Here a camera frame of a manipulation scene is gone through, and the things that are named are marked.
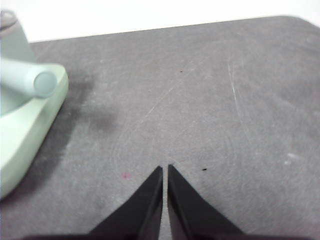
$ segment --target black tool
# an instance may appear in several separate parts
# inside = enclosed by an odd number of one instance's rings
[[[168,166],[168,210],[173,240],[307,240],[247,235],[207,203],[173,165]],[[138,190],[83,235],[31,236],[25,240],[157,240],[163,205],[163,170],[157,167]]]

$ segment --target white wall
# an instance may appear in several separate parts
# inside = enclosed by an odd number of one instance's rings
[[[320,26],[320,0],[2,0],[30,42],[262,16],[292,15]]]

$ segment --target cylindrical handle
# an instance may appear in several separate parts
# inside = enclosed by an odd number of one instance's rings
[[[57,77],[41,64],[2,57],[1,85],[31,97],[47,98],[57,86]]]

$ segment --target light green object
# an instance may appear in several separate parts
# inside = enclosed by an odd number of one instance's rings
[[[1,58],[1,84],[20,94],[47,98],[57,86],[57,78],[45,65]]]
[[[39,64],[10,11],[0,24],[0,198],[21,181],[68,92],[59,64]]]
[[[32,98],[0,118],[0,197],[11,192],[28,170],[67,95],[68,76],[63,66],[46,65],[57,78],[54,94]]]

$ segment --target gray cutting mat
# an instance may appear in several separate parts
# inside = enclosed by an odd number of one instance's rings
[[[278,16],[32,47],[70,90],[1,203],[2,239],[86,233],[172,163],[245,232],[320,239],[318,27]]]

